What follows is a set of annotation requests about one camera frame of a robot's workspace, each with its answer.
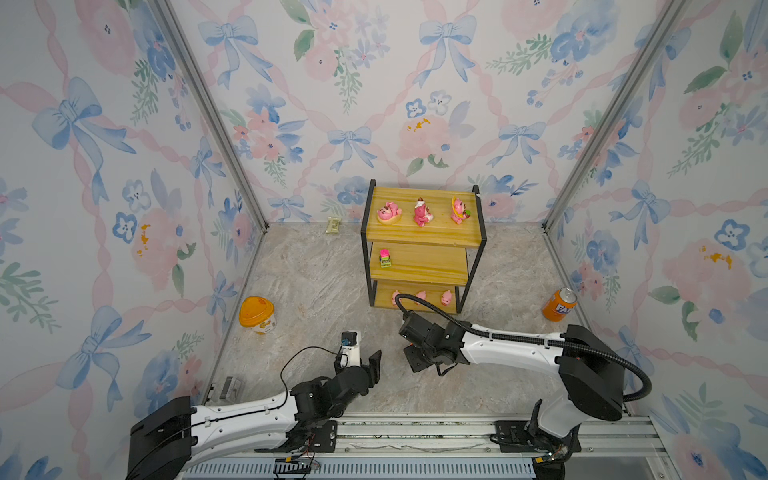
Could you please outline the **pink green toy car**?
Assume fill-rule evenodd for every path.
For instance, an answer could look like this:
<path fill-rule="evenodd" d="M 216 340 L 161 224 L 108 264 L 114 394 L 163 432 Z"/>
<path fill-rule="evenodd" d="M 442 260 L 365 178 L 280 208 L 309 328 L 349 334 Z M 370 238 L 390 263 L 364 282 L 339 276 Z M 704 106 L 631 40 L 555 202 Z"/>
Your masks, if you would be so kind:
<path fill-rule="evenodd" d="M 381 268 L 390 268 L 392 266 L 391 255 L 388 249 L 382 248 L 379 251 L 379 264 Z"/>

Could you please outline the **pink bear cream toy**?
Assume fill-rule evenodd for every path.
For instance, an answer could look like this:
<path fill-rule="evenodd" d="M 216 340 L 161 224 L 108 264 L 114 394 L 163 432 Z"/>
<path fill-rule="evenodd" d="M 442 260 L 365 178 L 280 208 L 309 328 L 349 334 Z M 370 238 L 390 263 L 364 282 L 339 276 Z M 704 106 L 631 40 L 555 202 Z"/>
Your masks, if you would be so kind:
<path fill-rule="evenodd" d="M 419 197 L 414 207 L 414 222 L 419 227 L 424 227 L 433 220 L 434 216 L 431 213 L 426 201 L 423 197 Z"/>

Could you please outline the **pink bear sunflower toy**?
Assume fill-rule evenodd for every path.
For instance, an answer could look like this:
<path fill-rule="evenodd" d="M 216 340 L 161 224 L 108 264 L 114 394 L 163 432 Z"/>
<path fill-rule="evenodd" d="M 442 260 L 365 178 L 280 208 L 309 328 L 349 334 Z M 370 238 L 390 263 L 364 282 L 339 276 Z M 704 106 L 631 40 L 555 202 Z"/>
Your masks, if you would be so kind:
<path fill-rule="evenodd" d="M 457 225 L 461 225 L 472 216 L 465 202 L 459 197 L 452 198 L 451 209 L 451 219 Z"/>

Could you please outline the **pink bear donut toy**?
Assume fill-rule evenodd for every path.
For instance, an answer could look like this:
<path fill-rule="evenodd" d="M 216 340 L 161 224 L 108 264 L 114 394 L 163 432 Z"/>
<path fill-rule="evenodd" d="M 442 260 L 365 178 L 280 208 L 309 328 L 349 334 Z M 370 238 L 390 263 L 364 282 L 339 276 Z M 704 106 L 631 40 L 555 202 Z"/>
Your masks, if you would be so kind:
<path fill-rule="evenodd" d="M 386 202 L 385 205 L 377 211 L 378 222 L 385 225 L 398 223 L 401 216 L 402 209 L 394 202 Z"/>

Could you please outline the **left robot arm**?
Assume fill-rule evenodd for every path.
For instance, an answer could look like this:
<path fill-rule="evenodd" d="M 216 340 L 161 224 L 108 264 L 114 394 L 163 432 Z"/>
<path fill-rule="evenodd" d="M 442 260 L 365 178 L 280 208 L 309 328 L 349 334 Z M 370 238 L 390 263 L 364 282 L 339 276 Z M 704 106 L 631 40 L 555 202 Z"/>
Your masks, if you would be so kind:
<path fill-rule="evenodd" d="M 225 405 L 196 406 L 189 396 L 175 398 L 130 432 L 128 479 L 174 479 L 205 461 L 252 450 L 290 453 L 312 445 L 325 425 L 341 417 L 350 403 L 367 395 L 381 378 L 382 352 L 366 364 L 339 356 L 346 364 L 334 377 L 301 382 L 280 395 Z"/>

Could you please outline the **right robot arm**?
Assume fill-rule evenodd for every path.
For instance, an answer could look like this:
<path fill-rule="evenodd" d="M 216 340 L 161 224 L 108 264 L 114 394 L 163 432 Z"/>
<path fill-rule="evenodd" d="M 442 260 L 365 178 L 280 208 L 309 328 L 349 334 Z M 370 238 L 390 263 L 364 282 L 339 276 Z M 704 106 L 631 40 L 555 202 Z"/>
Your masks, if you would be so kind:
<path fill-rule="evenodd" d="M 415 373 L 434 366 L 444 375 L 457 365 L 489 364 L 557 380 L 555 393 L 537 401 L 523 432 L 514 435 L 518 443 L 563 442 L 586 420 L 623 416 L 624 367 L 581 326 L 570 325 L 560 334 L 520 334 L 464 321 L 442 327 L 409 311 L 399 335 L 410 343 L 404 354 Z"/>

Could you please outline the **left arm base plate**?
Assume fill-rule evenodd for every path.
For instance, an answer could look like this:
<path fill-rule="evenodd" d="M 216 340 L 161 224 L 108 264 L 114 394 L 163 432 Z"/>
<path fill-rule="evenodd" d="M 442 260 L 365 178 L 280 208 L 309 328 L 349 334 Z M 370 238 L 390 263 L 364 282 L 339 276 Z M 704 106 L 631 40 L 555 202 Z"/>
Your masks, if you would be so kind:
<path fill-rule="evenodd" d="M 329 420 L 313 428 L 296 427 L 277 447 L 255 448 L 256 453 L 333 453 L 337 443 L 338 422 Z"/>

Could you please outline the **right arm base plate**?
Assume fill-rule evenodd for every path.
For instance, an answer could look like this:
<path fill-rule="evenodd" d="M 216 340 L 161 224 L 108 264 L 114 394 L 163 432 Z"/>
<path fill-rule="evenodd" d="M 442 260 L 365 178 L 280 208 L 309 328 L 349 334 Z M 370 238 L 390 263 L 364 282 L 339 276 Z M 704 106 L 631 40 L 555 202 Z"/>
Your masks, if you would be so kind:
<path fill-rule="evenodd" d="M 489 439 L 503 453 L 566 455 L 582 451 L 576 429 L 564 438 L 542 432 L 530 433 L 528 422 L 523 420 L 496 421 L 494 429 Z"/>

